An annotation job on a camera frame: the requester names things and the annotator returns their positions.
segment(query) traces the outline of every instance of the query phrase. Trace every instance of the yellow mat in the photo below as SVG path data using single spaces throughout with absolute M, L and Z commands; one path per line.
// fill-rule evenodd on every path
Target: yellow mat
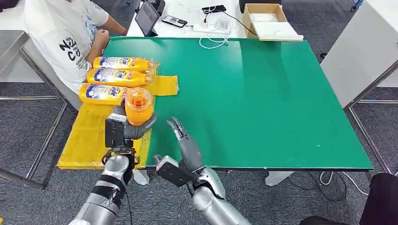
M 154 84 L 145 87 L 153 95 L 176 95 L 178 81 L 176 76 L 156 76 Z M 105 119 L 114 106 L 83 103 L 73 124 L 72 131 L 58 161 L 60 169 L 103 169 L 102 157 L 109 148 L 105 147 Z M 151 139 L 151 129 L 134 141 L 134 149 L 139 164 L 144 168 Z

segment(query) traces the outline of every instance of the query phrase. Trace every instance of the tablet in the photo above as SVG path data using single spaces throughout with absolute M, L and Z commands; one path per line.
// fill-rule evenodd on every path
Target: tablet
M 159 19 L 159 13 L 149 1 L 145 1 L 139 9 L 135 18 L 139 28 L 145 37 L 149 37 L 152 29 Z

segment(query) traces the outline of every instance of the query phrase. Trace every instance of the yellow detergent bottle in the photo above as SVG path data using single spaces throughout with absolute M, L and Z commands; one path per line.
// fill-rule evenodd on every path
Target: yellow detergent bottle
M 136 71 L 147 71 L 151 68 L 157 68 L 158 63 L 153 60 L 133 57 L 97 57 L 94 59 L 92 67 L 94 69 L 126 69 Z
M 145 72 L 119 69 L 92 69 L 87 74 L 87 82 L 135 88 L 151 84 L 155 78 L 155 73 L 155 68 Z
M 84 84 L 79 91 L 80 99 L 85 103 L 97 105 L 120 105 L 128 88 L 102 84 Z
M 129 89 L 126 94 L 127 120 L 133 126 L 140 126 L 153 114 L 151 93 L 144 88 Z

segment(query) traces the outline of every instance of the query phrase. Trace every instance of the black chair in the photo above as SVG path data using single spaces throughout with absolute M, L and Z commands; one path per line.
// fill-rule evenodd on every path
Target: black chair
M 311 216 L 303 219 L 300 225 L 347 224 Z M 398 225 L 398 177 L 389 173 L 373 176 L 360 225 Z

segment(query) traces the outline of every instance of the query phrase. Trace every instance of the gray carpet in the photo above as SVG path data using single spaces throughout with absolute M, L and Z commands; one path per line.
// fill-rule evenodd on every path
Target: gray carpet
M 132 8 L 124 1 L 95 0 L 126 28 L 132 18 Z M 353 13 L 350 0 L 284 0 L 283 10 L 299 34 L 308 39 L 315 55 L 327 52 Z M 0 95 L 48 94 L 45 84 L 0 83 Z M 396 97 L 394 89 L 378 89 L 373 97 Z M 61 107 L 60 101 L 0 102 L 0 167 L 25 175 L 40 148 L 49 127 Z M 380 148 L 388 166 L 398 170 L 398 107 L 389 105 L 358 105 L 355 107 L 375 144 Z M 47 183 L 38 191 L 0 179 L 0 217 L 6 225 L 67 224 L 78 212 L 101 171 L 60 170 L 56 164 L 68 138 L 76 113 L 67 110 L 35 173 L 34 180 Z M 381 172 L 374 155 L 353 124 L 375 170 L 349 173 L 357 184 L 368 191 L 369 179 Z M 311 215 L 338 222 L 358 224 L 366 197 L 359 193 L 346 177 L 337 175 L 330 186 L 322 187 L 326 197 L 343 198 L 341 202 L 326 199 L 318 183 L 305 172 L 296 172 L 279 185 L 265 185 L 266 172 L 219 172 L 227 189 L 228 200 L 254 225 L 296 225 Z M 193 210 L 185 188 L 178 189 L 160 177 L 150 174 L 151 182 L 128 186 L 134 224 L 203 225 L 204 219 Z M 130 224 L 124 200 L 116 224 Z

